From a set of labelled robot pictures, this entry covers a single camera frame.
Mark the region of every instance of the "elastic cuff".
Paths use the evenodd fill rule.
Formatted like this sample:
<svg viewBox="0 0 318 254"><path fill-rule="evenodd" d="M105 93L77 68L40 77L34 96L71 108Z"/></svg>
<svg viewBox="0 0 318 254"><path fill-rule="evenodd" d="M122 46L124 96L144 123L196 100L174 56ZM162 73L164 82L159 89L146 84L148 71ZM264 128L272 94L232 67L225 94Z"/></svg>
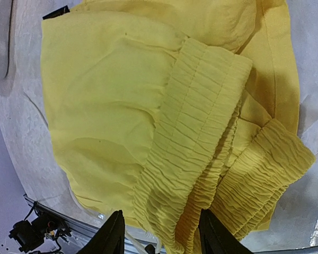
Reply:
<svg viewBox="0 0 318 254"><path fill-rule="evenodd" d="M220 176L224 172L224 164L228 159L239 115L239 102L235 112L218 142L209 165L202 172L190 193L184 212L180 216L175 230L176 241L185 246L186 253L195 253L194 235L199 225L201 210L209 209L216 193Z"/></svg>
<svg viewBox="0 0 318 254"><path fill-rule="evenodd" d="M168 253L184 253L175 240L177 222L214 155L251 67L247 58L194 39L179 52L134 192L136 218L163 241ZM214 192L208 195L213 198Z"/></svg>
<svg viewBox="0 0 318 254"><path fill-rule="evenodd" d="M242 238L263 219L283 190L300 179L314 161L314 155L301 140L273 119L223 178L211 210L233 235Z"/></svg>

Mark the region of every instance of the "shirred fabric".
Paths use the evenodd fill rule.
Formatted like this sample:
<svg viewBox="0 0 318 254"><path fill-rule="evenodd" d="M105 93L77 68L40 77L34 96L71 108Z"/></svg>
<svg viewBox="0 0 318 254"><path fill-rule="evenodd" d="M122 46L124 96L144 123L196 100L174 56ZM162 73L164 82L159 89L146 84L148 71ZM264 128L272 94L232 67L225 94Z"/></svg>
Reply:
<svg viewBox="0 0 318 254"><path fill-rule="evenodd" d="M195 40L184 44L173 67L134 202L136 216L144 218L141 224L165 239L165 246L173 253L184 253L175 245L174 234L190 227L184 225L177 231L175 227L181 214L190 212L186 203L197 180L208 189L203 192L208 206L213 199L217 181L208 185L200 175L231 119L250 69L248 59ZM198 214L200 210L189 217L195 225Z"/></svg>
<svg viewBox="0 0 318 254"><path fill-rule="evenodd" d="M262 103L275 88L270 84L283 83L271 79L270 62L264 86L257 59L277 52L264 46L261 56L252 55L251 71L245 47L267 42L256 36L263 34L257 24L254 31L250 22L235 26L238 34L217 34L223 28L202 34L216 27L211 22L198 35L193 31L201 23L193 19L202 11L191 15L193 1L167 0L173 11L162 9L165 19L190 16L192 29L184 29L184 19L169 24L161 15L151 18L149 2L133 2L85 1L43 22L41 74L55 158L83 206L101 213L123 210L127 224L160 237L168 253L200 252L202 208L241 239L269 220L287 186L314 162L289 132L295 118L280 122ZM235 4L214 3L226 10ZM224 26L240 21L242 8L255 20L260 2L243 3L222 20ZM230 52L239 47L247 57ZM264 87L265 93L256 92ZM278 105L272 93L266 99Z"/></svg>
<svg viewBox="0 0 318 254"><path fill-rule="evenodd" d="M297 133L299 81L285 0L84 0L73 11L119 11L149 17L205 44L250 58L253 69L245 89L266 110L264 115L255 115L251 123L262 127L260 122L268 115ZM240 125L239 131L244 128L248 135L254 135L257 130L248 126L251 123ZM273 210L258 229L268 229Z"/></svg>

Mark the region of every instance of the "yellow fabric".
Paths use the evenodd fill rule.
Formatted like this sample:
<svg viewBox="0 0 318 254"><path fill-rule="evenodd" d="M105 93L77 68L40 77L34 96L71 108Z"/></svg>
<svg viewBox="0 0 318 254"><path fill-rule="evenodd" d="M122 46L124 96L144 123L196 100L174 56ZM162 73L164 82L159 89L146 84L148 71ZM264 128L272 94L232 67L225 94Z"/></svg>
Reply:
<svg viewBox="0 0 318 254"><path fill-rule="evenodd" d="M150 17L207 45L250 58L253 69L246 89L271 117L297 133L299 82L285 0L84 0L71 11L119 11ZM252 121L259 123L261 115ZM259 230L268 229L273 211Z"/></svg>
<svg viewBox="0 0 318 254"><path fill-rule="evenodd" d="M268 223L314 162L295 136L284 1L86 0L42 29L49 131L73 193L123 210L168 253L200 252L203 208L238 239Z"/></svg>

